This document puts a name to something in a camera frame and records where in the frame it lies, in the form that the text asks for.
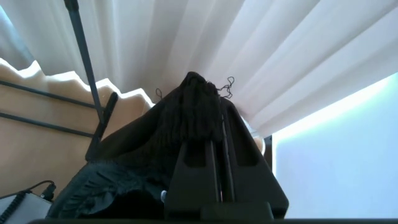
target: black metal bar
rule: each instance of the black metal bar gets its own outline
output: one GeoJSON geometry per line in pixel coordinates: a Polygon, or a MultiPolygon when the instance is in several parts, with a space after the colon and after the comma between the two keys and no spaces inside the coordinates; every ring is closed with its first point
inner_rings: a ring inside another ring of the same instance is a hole
{"type": "Polygon", "coordinates": [[[28,124],[34,124],[34,125],[37,125],[37,126],[41,126],[41,127],[45,127],[45,128],[51,128],[51,129],[54,129],[54,130],[57,130],[57,131],[63,131],[63,132],[66,132],[66,133],[77,134],[77,135],[85,136],[85,137],[89,137],[89,138],[92,138],[94,136],[93,134],[86,133],[86,132],[83,132],[83,131],[78,131],[78,130],[74,130],[74,129],[70,129],[70,128],[65,128],[65,127],[62,127],[62,126],[54,125],[54,124],[48,124],[48,123],[41,122],[41,121],[35,121],[33,119],[23,118],[23,117],[20,117],[20,116],[14,116],[14,115],[2,113],[2,112],[0,112],[0,118],[13,119],[14,121],[21,121],[21,122],[28,123],[28,124]]]}
{"type": "Polygon", "coordinates": [[[74,99],[71,99],[71,98],[67,98],[67,97],[64,97],[64,96],[59,96],[59,95],[56,95],[56,94],[47,93],[47,92],[44,92],[44,91],[41,91],[41,90],[35,90],[33,88],[29,88],[29,87],[26,87],[26,86],[17,85],[17,84],[9,83],[9,82],[2,81],[2,80],[0,80],[0,85],[8,86],[8,87],[11,87],[11,88],[16,88],[18,90],[28,91],[30,93],[35,93],[35,94],[38,94],[38,95],[47,96],[47,97],[51,97],[51,98],[54,98],[54,99],[57,99],[57,100],[62,100],[62,101],[66,101],[66,102],[69,102],[69,103],[74,103],[76,105],[85,106],[85,107],[88,107],[88,108],[94,108],[95,109],[95,105],[92,105],[92,104],[89,104],[89,103],[85,103],[85,102],[82,102],[82,101],[78,101],[78,100],[74,100],[74,99]]]}
{"type": "Polygon", "coordinates": [[[75,32],[76,41],[79,46],[81,59],[85,66],[88,84],[90,85],[91,94],[93,95],[94,105],[98,113],[99,122],[104,124],[104,116],[101,109],[101,102],[95,85],[93,67],[91,66],[90,55],[88,53],[86,37],[81,24],[79,5],[77,0],[64,0],[65,6],[69,11],[70,21],[72,22],[73,31],[75,32]]]}
{"type": "Polygon", "coordinates": [[[113,109],[116,105],[116,102],[118,101],[118,94],[117,93],[112,93],[111,96],[109,97],[108,103],[106,104],[105,110],[104,110],[104,123],[101,124],[99,123],[93,139],[90,142],[90,146],[88,146],[88,150],[86,152],[86,161],[90,161],[90,159],[93,157],[93,153],[95,152],[95,149],[97,145],[100,143],[101,138],[105,132],[106,127],[108,126],[109,120],[111,118],[113,109]]]}

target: curtain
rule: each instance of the curtain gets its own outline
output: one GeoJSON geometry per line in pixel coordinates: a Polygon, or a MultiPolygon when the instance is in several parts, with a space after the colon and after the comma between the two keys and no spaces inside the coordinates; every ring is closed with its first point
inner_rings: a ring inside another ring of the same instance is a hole
{"type": "MultiPolygon", "coordinates": [[[[62,0],[0,4],[47,75],[86,81],[62,0]]],[[[96,80],[156,100],[188,71],[218,87],[234,77],[231,101],[263,136],[398,71],[397,0],[79,4],[96,80]]]]}

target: curtain fold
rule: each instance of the curtain fold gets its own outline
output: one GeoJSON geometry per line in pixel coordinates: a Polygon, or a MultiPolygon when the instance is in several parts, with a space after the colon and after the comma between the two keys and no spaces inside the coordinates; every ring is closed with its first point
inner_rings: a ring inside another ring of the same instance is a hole
{"type": "MultiPolygon", "coordinates": [[[[188,71],[219,87],[234,77],[231,100],[264,136],[398,71],[397,0],[79,4],[96,80],[156,101],[188,71]]],[[[63,1],[0,5],[46,74],[86,80],[63,1]]]]}

